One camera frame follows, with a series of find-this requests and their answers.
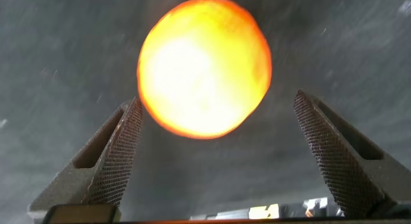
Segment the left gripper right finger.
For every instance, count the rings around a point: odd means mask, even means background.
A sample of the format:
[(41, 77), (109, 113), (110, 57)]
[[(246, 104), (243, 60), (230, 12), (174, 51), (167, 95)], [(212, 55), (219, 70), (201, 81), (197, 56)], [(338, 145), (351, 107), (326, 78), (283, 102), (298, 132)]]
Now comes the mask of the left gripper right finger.
[(293, 109), (345, 217), (410, 217), (409, 169), (317, 97), (299, 90)]

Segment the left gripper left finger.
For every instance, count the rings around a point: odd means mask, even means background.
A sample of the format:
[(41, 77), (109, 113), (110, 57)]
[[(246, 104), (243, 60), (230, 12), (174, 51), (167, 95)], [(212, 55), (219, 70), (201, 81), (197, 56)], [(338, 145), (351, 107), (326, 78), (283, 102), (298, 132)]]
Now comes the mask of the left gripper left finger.
[(143, 106), (138, 98), (120, 104), (28, 206), (31, 219), (44, 219), (54, 205), (119, 206), (131, 176), (142, 123)]

